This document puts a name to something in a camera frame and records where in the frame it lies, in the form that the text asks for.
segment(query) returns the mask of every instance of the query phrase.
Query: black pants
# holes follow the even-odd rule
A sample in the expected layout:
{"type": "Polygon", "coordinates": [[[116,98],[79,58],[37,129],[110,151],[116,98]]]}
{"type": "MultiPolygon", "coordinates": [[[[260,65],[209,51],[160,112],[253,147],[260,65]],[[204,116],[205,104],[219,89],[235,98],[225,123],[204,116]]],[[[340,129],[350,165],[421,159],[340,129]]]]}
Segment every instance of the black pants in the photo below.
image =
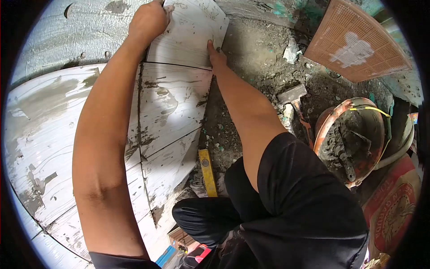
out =
{"type": "Polygon", "coordinates": [[[179,201],[172,215],[179,227],[194,240],[215,248],[243,222],[270,217],[245,173],[243,158],[227,169],[224,178],[229,198],[190,198],[179,201]]]}

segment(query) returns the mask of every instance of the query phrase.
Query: mortar bucket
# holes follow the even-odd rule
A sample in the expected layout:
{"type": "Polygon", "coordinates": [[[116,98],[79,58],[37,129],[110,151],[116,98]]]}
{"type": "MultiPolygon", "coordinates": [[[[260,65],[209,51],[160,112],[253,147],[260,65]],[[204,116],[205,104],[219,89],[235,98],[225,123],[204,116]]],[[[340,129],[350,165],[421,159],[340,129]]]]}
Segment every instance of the mortar bucket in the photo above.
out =
{"type": "Polygon", "coordinates": [[[356,111],[350,110],[350,108],[363,108],[365,106],[376,108],[376,105],[367,98],[356,97],[347,99],[337,107],[326,109],[319,116],[315,125],[315,132],[317,135],[313,151],[337,177],[340,177],[342,173],[344,173],[346,177],[343,167],[330,169],[330,160],[326,157],[330,153],[327,152],[327,142],[328,139],[330,139],[329,130],[341,115],[345,122],[349,120],[352,121],[357,118],[360,119],[361,130],[358,133],[369,139],[371,144],[367,155],[352,155],[352,166],[356,177],[354,181],[345,180],[345,185],[348,188],[360,185],[361,182],[363,182],[363,180],[372,172],[384,147],[385,128],[384,120],[380,112],[371,109],[358,109],[356,111]]]}

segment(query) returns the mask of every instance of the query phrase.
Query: wooden handle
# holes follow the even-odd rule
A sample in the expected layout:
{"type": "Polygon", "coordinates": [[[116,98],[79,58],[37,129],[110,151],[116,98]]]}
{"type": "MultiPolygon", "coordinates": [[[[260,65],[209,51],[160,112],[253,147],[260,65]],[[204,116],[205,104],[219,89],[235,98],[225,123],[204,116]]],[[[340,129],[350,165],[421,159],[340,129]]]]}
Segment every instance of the wooden handle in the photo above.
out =
{"type": "Polygon", "coordinates": [[[307,134],[307,140],[309,142],[309,147],[313,150],[313,132],[312,128],[310,127],[310,124],[304,120],[303,114],[301,112],[301,103],[300,100],[297,100],[293,103],[294,108],[300,118],[301,124],[304,126],[307,134]]]}

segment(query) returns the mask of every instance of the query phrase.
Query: red cement bag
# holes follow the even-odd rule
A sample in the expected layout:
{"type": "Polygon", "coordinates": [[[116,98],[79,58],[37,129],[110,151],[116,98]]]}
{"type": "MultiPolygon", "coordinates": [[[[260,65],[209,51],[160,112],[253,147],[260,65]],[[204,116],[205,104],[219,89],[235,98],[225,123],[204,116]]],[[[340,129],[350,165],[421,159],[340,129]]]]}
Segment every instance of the red cement bag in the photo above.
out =
{"type": "Polygon", "coordinates": [[[421,184],[410,157],[405,154],[388,170],[362,207],[370,229],[370,259],[379,253],[393,255],[415,211],[421,184]]]}

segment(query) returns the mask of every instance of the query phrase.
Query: hammer head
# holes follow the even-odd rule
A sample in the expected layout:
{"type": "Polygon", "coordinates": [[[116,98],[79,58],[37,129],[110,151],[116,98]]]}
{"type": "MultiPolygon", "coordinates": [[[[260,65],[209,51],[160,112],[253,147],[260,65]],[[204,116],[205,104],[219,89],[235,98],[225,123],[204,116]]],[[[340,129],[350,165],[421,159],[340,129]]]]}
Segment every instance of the hammer head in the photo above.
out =
{"type": "Polygon", "coordinates": [[[281,104],[295,103],[300,101],[300,97],[307,94],[306,87],[303,84],[299,84],[295,87],[289,88],[287,91],[278,94],[278,100],[281,104]]]}

